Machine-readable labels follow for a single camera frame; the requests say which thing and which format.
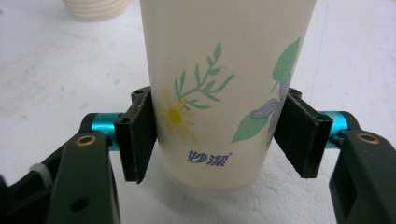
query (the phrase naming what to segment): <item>green leaf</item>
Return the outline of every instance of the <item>green leaf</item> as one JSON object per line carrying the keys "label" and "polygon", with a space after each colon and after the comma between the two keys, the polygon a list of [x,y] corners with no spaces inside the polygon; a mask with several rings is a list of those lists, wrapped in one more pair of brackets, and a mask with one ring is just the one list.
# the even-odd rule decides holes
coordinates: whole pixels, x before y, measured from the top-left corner
{"label": "green leaf", "polygon": [[185,79],[186,79],[186,69],[184,69],[183,74],[181,74],[179,93],[181,93],[181,91],[183,90],[183,87],[184,87],[184,80],[185,80]]}
{"label": "green leaf", "polygon": [[214,64],[212,59],[209,56],[207,56],[207,64],[209,64],[209,67],[213,66],[213,64]]}
{"label": "green leaf", "polygon": [[288,80],[291,75],[291,69],[297,59],[298,49],[300,47],[300,38],[294,41],[292,44],[283,51],[280,55],[273,71],[273,79],[283,84]]}
{"label": "green leaf", "polygon": [[215,93],[215,92],[222,91],[222,89],[224,89],[224,87],[227,86],[227,84],[233,79],[234,76],[235,75],[232,74],[229,77],[227,77],[227,79],[225,79],[225,81],[215,91],[211,91],[211,92]]}
{"label": "green leaf", "polygon": [[212,94],[210,94],[209,92],[207,92],[207,91],[202,91],[202,93],[203,93],[207,98],[209,98],[210,100],[216,101],[216,102],[220,102],[220,99],[214,97],[214,96],[213,96]]}
{"label": "green leaf", "polygon": [[221,44],[218,43],[218,46],[215,49],[215,53],[213,54],[213,57],[215,58],[215,61],[218,60],[220,54],[221,54]]}
{"label": "green leaf", "polygon": [[195,102],[197,102],[198,100],[192,100],[192,101],[188,101],[187,103],[197,109],[208,109],[208,108],[212,108],[211,105],[198,105]]}
{"label": "green leaf", "polygon": [[209,75],[214,76],[214,75],[217,75],[217,74],[218,74],[218,72],[220,71],[220,69],[221,69],[221,67],[214,68],[214,69],[210,69],[209,71],[207,71],[207,73],[208,73]]}
{"label": "green leaf", "polygon": [[201,85],[201,76],[199,75],[199,65],[195,66],[195,79],[197,80],[198,86]]}
{"label": "green leaf", "polygon": [[213,81],[207,83],[207,85],[205,86],[204,90],[205,91],[210,90],[215,85],[215,83],[216,83],[216,80],[213,80]]}
{"label": "green leaf", "polygon": [[270,140],[268,140],[268,142],[265,144],[266,150],[268,151],[268,148],[270,148],[271,146],[271,142],[272,142],[273,138],[270,138]]}
{"label": "green leaf", "polygon": [[238,130],[236,130],[233,136],[233,143],[248,140],[259,133],[268,123],[268,118],[254,119],[251,117],[251,113],[253,111],[248,113],[239,123]]}

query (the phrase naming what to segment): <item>brass screw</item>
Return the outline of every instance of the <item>brass screw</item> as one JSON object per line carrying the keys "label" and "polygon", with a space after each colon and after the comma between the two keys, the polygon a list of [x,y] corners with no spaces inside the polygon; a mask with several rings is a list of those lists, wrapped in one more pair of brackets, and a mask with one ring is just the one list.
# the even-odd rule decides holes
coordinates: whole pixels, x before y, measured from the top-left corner
{"label": "brass screw", "polygon": [[378,144],[379,143],[379,139],[371,134],[368,133],[358,133],[358,138],[366,143],[370,143],[370,144]]}
{"label": "brass screw", "polygon": [[79,147],[85,147],[89,146],[90,144],[94,143],[96,141],[96,137],[93,135],[85,135],[80,137],[78,140],[76,140],[76,145]]}

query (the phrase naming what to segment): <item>purple flower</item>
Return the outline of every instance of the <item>purple flower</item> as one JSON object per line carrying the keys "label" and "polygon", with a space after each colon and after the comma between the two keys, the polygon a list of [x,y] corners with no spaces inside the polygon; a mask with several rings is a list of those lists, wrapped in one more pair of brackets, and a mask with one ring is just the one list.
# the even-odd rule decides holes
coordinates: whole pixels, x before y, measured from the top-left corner
{"label": "purple flower", "polygon": [[286,96],[288,95],[289,85],[291,82],[291,76],[287,81],[282,83],[279,88],[279,100],[271,99],[259,109],[253,111],[251,117],[254,119],[264,119],[271,116],[270,119],[270,128],[268,133],[271,132],[279,120],[280,113],[282,112],[283,104],[285,104]]}

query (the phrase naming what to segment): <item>cup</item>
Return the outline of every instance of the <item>cup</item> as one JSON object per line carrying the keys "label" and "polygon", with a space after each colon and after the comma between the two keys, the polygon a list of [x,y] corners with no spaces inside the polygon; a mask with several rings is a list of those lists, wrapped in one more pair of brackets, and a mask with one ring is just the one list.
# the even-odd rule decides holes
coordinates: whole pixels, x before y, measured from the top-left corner
{"label": "cup", "polygon": [[253,183],[315,0],[140,1],[163,169],[193,192]]}
{"label": "cup", "polygon": [[78,21],[100,21],[119,16],[127,0],[63,0],[68,13]]}

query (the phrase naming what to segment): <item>yellow flower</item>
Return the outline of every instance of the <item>yellow flower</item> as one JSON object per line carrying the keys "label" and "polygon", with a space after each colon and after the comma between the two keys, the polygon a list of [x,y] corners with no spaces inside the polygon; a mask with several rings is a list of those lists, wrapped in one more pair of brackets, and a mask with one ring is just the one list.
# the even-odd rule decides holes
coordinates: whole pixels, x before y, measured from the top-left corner
{"label": "yellow flower", "polygon": [[189,129],[194,125],[192,121],[186,120],[195,115],[194,112],[185,109],[186,99],[178,100],[175,95],[171,95],[169,90],[163,90],[165,105],[158,103],[160,109],[160,120],[164,122],[170,136],[179,134],[184,141],[191,140],[198,142],[195,133]]}

